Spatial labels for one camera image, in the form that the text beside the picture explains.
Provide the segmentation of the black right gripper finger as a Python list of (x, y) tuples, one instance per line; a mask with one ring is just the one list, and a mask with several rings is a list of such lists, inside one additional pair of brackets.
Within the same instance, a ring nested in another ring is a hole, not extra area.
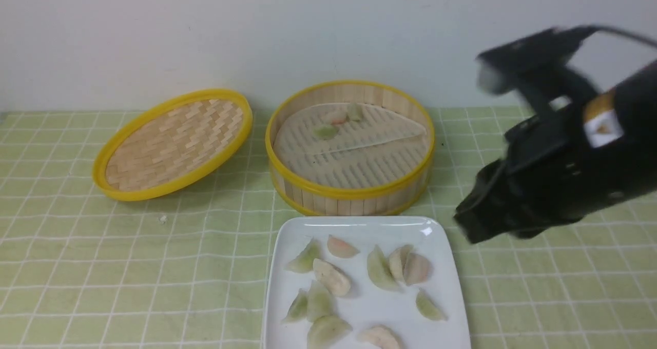
[(454, 221), (472, 244), (488, 241), (518, 229), (511, 205), (504, 176), (477, 175), (469, 194), (457, 205)]

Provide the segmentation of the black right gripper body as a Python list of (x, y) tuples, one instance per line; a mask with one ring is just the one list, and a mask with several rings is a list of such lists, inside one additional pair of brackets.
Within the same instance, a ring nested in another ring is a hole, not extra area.
[(621, 103), (615, 110), (623, 135), (607, 145), (590, 145), (584, 106), (573, 103), (559, 110), (570, 139), (563, 150), (512, 172), (515, 142), (503, 161), (480, 172), (505, 177), (518, 222), (515, 232), (537, 234), (655, 192), (655, 103)]

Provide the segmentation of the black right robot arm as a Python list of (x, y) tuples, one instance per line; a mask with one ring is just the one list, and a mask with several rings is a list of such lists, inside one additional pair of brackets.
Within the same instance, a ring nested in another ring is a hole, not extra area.
[(472, 244), (530, 239), (655, 192), (655, 63), (603, 93), (573, 72), (554, 84), (570, 103), (509, 129), (506, 155), (458, 204), (454, 220)]

